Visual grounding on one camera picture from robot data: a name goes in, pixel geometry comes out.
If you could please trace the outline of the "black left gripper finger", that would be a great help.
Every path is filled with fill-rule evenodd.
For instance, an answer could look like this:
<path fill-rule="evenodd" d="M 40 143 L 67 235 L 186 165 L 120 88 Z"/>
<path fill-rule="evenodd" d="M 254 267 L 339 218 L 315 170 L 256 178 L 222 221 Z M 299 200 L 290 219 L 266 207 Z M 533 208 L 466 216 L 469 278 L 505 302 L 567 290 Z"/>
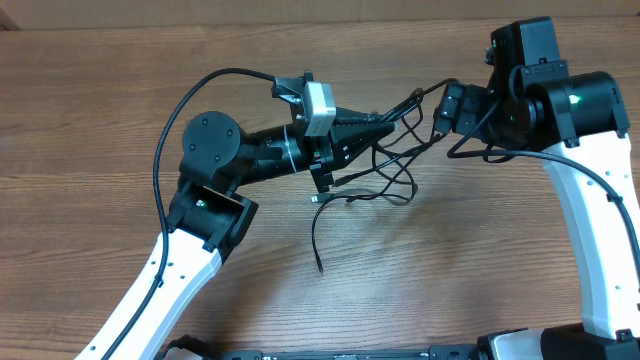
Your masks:
<path fill-rule="evenodd" d="M 335 125 L 330 129 L 333 167 L 345 168 L 369 147 L 393 133 L 393 123 Z"/>
<path fill-rule="evenodd" d="M 377 113 L 364 113 L 346 108 L 337 107 L 333 120 L 334 125 L 367 125 L 382 121 L 383 116 Z"/>

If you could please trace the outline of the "black cable silver plug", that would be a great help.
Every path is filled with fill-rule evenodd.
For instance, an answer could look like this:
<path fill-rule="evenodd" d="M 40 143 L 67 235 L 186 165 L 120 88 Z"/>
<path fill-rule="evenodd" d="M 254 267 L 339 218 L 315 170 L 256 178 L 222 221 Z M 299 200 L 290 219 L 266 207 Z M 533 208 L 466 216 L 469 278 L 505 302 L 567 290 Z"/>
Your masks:
<path fill-rule="evenodd" d="M 328 210 L 328 208 L 337 201 L 344 200 L 346 201 L 349 198 L 346 194 L 317 194 L 311 197 L 311 202 L 318 206 L 315 215 L 311 222 L 311 247 L 316 263 L 317 270 L 320 274 L 324 273 L 324 263 L 322 259 L 322 255 L 319 247 L 319 239 L 321 237 L 320 233 L 320 222 L 322 215 Z"/>

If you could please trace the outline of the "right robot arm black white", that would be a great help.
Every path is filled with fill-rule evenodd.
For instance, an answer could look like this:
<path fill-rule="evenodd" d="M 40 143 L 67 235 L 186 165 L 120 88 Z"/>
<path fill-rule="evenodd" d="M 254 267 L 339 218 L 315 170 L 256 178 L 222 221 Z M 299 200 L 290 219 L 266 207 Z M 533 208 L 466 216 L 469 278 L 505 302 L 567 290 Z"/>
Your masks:
<path fill-rule="evenodd" d="M 630 122 L 605 72 L 573 75 L 548 17 L 495 30 L 484 87 L 448 85 L 437 131 L 478 139 L 489 163 L 538 159 L 556 191 L 579 273 L 577 324 L 480 337 L 468 359 L 635 359 L 639 355 L 639 203 Z"/>

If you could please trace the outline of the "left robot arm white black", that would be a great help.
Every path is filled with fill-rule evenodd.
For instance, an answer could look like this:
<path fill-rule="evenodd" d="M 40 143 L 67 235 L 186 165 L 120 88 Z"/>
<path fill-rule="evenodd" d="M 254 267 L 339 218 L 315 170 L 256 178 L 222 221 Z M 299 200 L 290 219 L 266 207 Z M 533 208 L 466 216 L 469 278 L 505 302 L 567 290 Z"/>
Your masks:
<path fill-rule="evenodd" d="M 205 112 L 185 128 L 177 190 L 161 232 L 133 285 L 82 359 L 152 359 L 195 295 L 245 237 L 258 209 L 242 185 L 309 171 L 325 193 L 346 167 L 395 126 L 378 115 L 341 109 L 318 136 L 293 122 L 245 132 L 229 115 Z"/>

